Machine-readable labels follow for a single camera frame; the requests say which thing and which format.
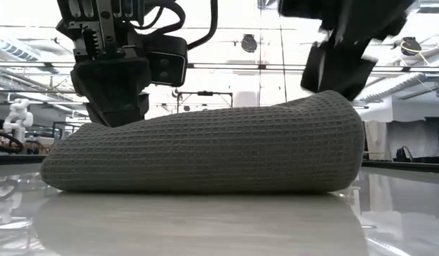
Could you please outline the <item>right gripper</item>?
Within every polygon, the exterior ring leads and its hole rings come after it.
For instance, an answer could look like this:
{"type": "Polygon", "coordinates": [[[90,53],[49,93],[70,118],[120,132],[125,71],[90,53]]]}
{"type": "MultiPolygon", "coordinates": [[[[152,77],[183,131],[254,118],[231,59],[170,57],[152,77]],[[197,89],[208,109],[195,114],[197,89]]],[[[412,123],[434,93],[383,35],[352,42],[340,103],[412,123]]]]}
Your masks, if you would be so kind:
{"type": "Polygon", "coordinates": [[[322,91],[340,93],[350,102],[364,89],[376,65],[364,58],[368,39],[396,36],[407,21],[406,10],[415,0],[278,0],[284,17],[321,21],[320,28],[332,31],[346,43],[327,43],[323,57],[322,91]]]}

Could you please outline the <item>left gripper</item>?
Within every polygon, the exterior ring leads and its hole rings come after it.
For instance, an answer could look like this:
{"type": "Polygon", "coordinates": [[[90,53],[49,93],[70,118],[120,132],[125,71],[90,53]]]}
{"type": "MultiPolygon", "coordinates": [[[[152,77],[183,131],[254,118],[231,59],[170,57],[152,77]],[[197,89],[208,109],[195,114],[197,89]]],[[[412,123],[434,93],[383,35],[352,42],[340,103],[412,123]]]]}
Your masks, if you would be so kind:
{"type": "Polygon", "coordinates": [[[75,92],[85,96],[90,120],[119,127],[145,119],[151,83],[146,58],[95,60],[119,55],[125,45],[120,25],[144,22],[146,0],[57,0],[62,20],[56,29],[68,37],[78,63],[71,71],[75,92]]]}

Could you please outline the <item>grey waffle weave towel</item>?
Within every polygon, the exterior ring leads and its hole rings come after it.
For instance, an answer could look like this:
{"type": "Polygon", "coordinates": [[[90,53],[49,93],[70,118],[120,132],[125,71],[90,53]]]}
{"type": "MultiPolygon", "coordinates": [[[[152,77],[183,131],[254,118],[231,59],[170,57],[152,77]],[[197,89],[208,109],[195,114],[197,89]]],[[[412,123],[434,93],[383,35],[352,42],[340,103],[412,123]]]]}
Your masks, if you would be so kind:
{"type": "Polygon", "coordinates": [[[40,174],[68,192],[324,193],[355,180],[363,151],[360,116],[325,91],[268,107],[85,124],[50,150],[40,174]]]}

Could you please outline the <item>white hanging curtain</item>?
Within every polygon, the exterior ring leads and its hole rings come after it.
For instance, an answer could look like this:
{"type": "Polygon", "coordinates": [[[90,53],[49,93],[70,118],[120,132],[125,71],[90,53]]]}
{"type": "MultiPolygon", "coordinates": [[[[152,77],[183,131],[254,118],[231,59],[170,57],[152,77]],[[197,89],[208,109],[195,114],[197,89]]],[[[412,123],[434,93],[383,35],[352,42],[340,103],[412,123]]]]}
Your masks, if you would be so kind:
{"type": "Polygon", "coordinates": [[[367,156],[370,160],[391,161],[387,123],[370,120],[364,122],[367,156]]]}

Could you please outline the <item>black backpack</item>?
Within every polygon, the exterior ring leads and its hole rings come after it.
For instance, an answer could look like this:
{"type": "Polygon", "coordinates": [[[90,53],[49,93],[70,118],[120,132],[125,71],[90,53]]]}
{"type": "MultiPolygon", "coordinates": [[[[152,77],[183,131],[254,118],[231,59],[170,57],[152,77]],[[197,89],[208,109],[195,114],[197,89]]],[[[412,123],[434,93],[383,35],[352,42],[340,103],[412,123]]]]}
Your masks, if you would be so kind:
{"type": "Polygon", "coordinates": [[[397,162],[413,162],[413,157],[411,152],[407,146],[402,146],[401,148],[396,150],[396,158],[397,162]]]}

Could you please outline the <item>white building column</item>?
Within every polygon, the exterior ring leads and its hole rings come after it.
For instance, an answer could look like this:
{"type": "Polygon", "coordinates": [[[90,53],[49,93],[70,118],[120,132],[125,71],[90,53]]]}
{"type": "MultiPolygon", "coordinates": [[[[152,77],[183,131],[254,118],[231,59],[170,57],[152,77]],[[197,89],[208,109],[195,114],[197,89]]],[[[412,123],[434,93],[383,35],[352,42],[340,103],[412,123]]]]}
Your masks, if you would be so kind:
{"type": "Polygon", "coordinates": [[[255,91],[239,91],[234,94],[233,107],[258,107],[259,94],[255,91]]]}

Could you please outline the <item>white robot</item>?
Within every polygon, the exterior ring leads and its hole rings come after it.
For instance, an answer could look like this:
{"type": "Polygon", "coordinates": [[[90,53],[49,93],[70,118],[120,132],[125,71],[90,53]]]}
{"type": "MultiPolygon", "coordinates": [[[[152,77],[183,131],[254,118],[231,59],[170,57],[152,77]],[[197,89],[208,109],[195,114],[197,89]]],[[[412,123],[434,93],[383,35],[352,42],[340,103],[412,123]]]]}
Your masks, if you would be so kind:
{"type": "Polygon", "coordinates": [[[9,114],[4,120],[3,130],[20,142],[25,142],[25,133],[33,125],[33,114],[28,111],[30,100],[17,98],[9,106],[9,114]]]}

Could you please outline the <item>black curved tube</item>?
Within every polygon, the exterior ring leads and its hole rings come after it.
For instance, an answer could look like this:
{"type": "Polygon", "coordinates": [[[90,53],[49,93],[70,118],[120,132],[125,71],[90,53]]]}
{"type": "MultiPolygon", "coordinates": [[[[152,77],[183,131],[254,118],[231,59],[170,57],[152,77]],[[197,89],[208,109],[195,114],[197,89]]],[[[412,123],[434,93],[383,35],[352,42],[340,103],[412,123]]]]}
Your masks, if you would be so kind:
{"type": "Polygon", "coordinates": [[[23,151],[23,144],[17,138],[4,132],[0,132],[0,137],[4,137],[9,140],[8,146],[0,145],[0,152],[17,154],[23,151]]]}

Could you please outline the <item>black metal rack frame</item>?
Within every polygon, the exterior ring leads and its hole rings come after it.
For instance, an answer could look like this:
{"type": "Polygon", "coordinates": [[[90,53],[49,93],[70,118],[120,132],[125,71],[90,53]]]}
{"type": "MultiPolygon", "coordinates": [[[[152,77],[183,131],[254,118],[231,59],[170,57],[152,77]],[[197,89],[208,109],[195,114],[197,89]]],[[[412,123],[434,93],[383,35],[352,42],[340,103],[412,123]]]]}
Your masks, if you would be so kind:
{"type": "Polygon", "coordinates": [[[54,142],[57,143],[74,134],[83,124],[83,122],[53,122],[52,138],[54,138],[54,142]]]}

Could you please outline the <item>black gantry frame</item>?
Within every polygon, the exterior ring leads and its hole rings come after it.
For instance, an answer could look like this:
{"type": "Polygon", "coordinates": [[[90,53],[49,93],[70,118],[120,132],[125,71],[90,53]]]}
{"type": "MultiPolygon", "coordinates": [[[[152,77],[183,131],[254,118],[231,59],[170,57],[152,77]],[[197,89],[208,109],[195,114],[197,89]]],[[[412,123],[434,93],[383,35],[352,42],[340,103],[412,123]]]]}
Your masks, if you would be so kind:
{"type": "Polygon", "coordinates": [[[177,96],[176,96],[176,112],[177,113],[180,112],[180,106],[183,104],[183,101],[181,100],[181,98],[187,100],[192,95],[197,95],[197,96],[201,96],[201,97],[211,97],[213,95],[219,95],[229,107],[233,107],[233,104],[234,104],[234,96],[233,96],[232,92],[213,92],[213,91],[206,91],[206,90],[197,91],[197,92],[178,92],[177,96]],[[230,96],[230,102],[226,101],[223,98],[224,95],[230,96]]]}

